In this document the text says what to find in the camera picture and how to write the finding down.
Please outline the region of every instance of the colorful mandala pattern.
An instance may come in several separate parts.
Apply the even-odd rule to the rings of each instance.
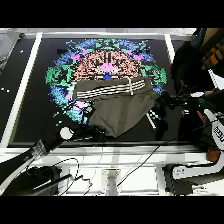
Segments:
[[[151,77],[154,91],[161,93],[166,84],[166,72],[157,64],[147,41],[123,39],[87,39],[66,42],[68,50],[49,67],[46,83],[50,85],[51,101],[62,108],[72,121],[86,123],[83,111],[90,104],[72,99],[77,80],[110,80]]]

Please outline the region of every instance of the folded garment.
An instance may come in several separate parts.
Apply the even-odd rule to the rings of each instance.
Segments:
[[[83,80],[77,82],[73,92],[73,98],[79,101],[94,102],[89,125],[104,129],[107,136],[115,138],[134,127],[159,96],[149,77]]]

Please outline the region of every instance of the black cable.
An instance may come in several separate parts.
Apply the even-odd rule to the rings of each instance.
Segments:
[[[181,135],[180,137],[178,136],[178,137],[175,137],[175,138],[173,138],[173,139],[171,139],[171,140],[168,140],[168,141],[165,141],[164,143],[162,143],[161,145],[158,145],[154,150],[153,150],[153,152],[144,160],[144,162],[142,162],[139,166],[137,166],[134,170],[132,170],[119,184],[117,184],[117,187],[119,187],[134,171],[136,171],[137,169],[139,169],[140,167],[142,167],[146,162],[147,162],[147,160],[157,151],[157,149],[160,147],[160,146],[163,146],[163,145],[165,145],[165,144],[167,144],[167,143],[169,143],[169,142],[171,142],[171,141],[174,141],[174,140],[177,140],[177,139],[179,139],[179,138],[182,138],[182,137],[185,137],[186,135],[189,135],[189,134],[191,134],[192,132],[195,132],[195,131],[197,131],[197,130],[199,130],[199,129],[201,129],[201,128],[205,128],[205,127],[207,127],[208,125],[210,125],[210,124],[212,124],[213,122],[216,122],[216,121],[219,121],[218,119],[217,120],[214,120],[214,121],[212,121],[212,122],[210,122],[209,124],[207,124],[206,126],[204,126],[204,125],[202,125],[202,126],[200,126],[200,127],[198,127],[198,128],[195,128],[195,129],[193,129],[193,130],[191,130],[190,132],[188,132],[188,133],[186,133],[186,134],[184,134],[184,135]]]

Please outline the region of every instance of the white round object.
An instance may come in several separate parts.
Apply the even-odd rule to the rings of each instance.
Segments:
[[[73,136],[73,134],[70,132],[68,127],[62,128],[61,131],[60,131],[60,135],[65,140],[69,140]]]

